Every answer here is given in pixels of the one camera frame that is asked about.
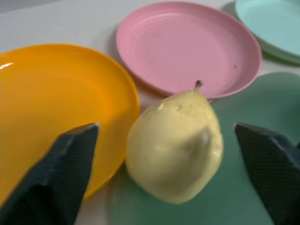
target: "mint green plate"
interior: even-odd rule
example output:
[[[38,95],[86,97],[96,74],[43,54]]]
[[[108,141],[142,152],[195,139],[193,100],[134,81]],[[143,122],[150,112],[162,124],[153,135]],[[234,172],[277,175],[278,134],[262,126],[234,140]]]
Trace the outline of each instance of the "mint green plate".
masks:
[[[264,51],[300,63],[300,0],[237,0],[235,9]]]
[[[300,76],[258,77],[243,92],[212,105],[220,120],[225,154],[208,185],[191,201],[170,205],[139,188],[122,168],[106,199],[108,225],[273,225],[249,181],[233,123],[269,128],[298,143]]]

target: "table surface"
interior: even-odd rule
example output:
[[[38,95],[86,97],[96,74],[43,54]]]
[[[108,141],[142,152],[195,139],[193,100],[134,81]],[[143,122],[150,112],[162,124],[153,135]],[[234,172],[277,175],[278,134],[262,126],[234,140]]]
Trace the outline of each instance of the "table surface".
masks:
[[[0,52],[44,43],[70,43],[94,48],[116,61],[116,27],[130,12],[161,0],[0,0]],[[230,0],[190,0],[234,15]],[[260,75],[300,67],[264,58]],[[138,85],[141,111],[161,99]],[[85,202],[76,225],[106,225],[106,187]]]

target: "plate rim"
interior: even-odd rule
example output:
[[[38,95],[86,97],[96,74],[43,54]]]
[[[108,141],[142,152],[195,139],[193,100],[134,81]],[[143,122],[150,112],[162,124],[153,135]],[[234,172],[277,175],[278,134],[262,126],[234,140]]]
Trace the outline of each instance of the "plate rim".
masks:
[[[245,4],[245,1],[246,1],[246,0],[236,0],[234,8],[235,8],[235,12],[236,12],[236,14],[237,14],[239,20],[247,27],[247,29],[248,29],[248,30],[249,30],[249,31],[250,31],[257,39],[259,39],[259,40],[261,40],[261,41],[267,43],[269,46],[271,46],[271,47],[273,47],[273,48],[275,48],[275,49],[278,49],[278,50],[280,50],[280,51],[282,51],[282,52],[285,52],[285,53],[291,55],[291,56],[294,57],[294,58],[299,58],[299,60],[300,60],[300,53],[299,53],[299,54],[295,54],[295,53],[293,53],[293,52],[290,52],[289,50],[286,50],[286,49],[284,49],[284,48],[281,48],[281,47],[276,46],[275,44],[273,44],[273,43],[267,41],[266,39],[261,38],[259,35],[257,35],[253,30],[251,30],[251,29],[246,25],[246,23],[245,23],[244,20],[242,19],[242,16],[240,15],[240,14],[241,14],[240,9],[238,9],[238,8],[241,8],[242,5]],[[265,2],[265,1],[270,1],[270,0],[259,0],[258,2],[260,2],[260,4],[262,4],[262,2]]]

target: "plate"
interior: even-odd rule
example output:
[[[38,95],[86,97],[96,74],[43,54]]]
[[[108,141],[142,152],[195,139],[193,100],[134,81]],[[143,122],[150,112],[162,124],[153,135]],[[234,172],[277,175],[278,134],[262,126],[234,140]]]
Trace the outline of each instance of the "plate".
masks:
[[[74,45],[35,45],[0,55],[0,204],[56,138],[100,123],[90,196],[125,159],[139,115],[135,85],[112,59]]]
[[[233,124],[269,128],[296,145],[300,140],[300,76],[260,76],[243,92],[212,106],[224,137],[224,158],[207,186],[191,201],[171,205],[147,194],[123,169],[107,195],[110,225],[273,225],[248,178]]]
[[[237,93],[256,77],[261,50],[236,19],[211,7],[156,3],[131,13],[118,27],[117,48],[127,67],[159,92],[194,88],[214,99]]]
[[[235,8],[264,51],[300,63],[300,1],[237,0]]]

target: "yellow pear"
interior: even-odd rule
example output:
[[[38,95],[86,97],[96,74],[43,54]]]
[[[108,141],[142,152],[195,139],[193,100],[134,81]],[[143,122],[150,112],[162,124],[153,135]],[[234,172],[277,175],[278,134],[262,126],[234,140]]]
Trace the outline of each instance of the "yellow pear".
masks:
[[[132,179],[158,199],[184,203],[195,197],[220,167],[223,139],[208,100],[195,90],[148,108],[132,125],[126,166]]]

